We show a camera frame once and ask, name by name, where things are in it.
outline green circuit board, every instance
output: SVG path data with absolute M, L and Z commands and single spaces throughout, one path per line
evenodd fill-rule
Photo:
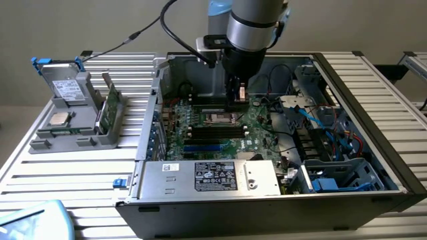
M 261 154 L 264 160 L 272 160 L 276 165 L 280 163 L 280 154 L 271 151 L 263 145 L 263 139 L 269 142 L 273 136 L 265 131 L 260 123 L 257 122 L 257 116 L 261 111 L 261 106 L 253 106 L 253 101 L 260 102 L 260 98 L 251 97 L 249 107 L 245 112 L 231 113 L 233 119 L 237 119 L 233 123 L 212 123 L 208 119 L 208 114 L 199 113 L 200 111 L 193 109 L 192 106 L 180 100 L 173 106 L 173 114 L 167 116 L 167 159 L 171 161 L 181 160 L 227 160 L 239 159 L 239 153 Z M 189 139 L 187 136 L 188 127 L 225 127 L 225 126 L 247 126 L 248 135 L 244 138 L 232 138 L 220 140 L 220 151 L 192 152 L 192 158 L 185 158 L 184 152 L 184 140 Z

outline warning label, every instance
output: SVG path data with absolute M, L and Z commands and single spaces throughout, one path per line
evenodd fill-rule
M 197 192 L 237 190 L 235 163 L 196 162 L 193 188 Z
M 76 80 L 52 81 L 52 83 L 65 101 L 81 101 L 85 99 Z

